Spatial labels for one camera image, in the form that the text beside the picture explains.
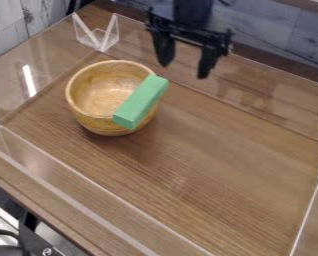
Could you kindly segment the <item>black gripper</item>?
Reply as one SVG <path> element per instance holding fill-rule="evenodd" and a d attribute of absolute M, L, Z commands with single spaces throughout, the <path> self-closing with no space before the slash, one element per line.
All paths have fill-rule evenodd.
<path fill-rule="evenodd" d="M 159 64 L 165 67 L 171 63 L 175 40 L 181 40 L 201 47 L 197 78 L 206 79 L 219 57 L 228 54 L 234 32 L 212 26 L 210 7 L 151 7 L 147 14 Z"/>

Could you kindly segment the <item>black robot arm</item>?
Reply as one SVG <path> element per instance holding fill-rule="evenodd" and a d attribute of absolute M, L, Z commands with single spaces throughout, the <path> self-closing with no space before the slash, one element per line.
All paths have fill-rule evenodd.
<path fill-rule="evenodd" d="M 153 0 L 147 9 L 147 30 L 157 62 L 167 67 L 176 54 L 176 42 L 185 42 L 200 48 L 197 63 L 199 79 L 206 79 L 222 56 L 227 56 L 232 46 L 234 31 L 223 28 L 212 15 L 214 2 L 224 6 L 226 0 Z"/>

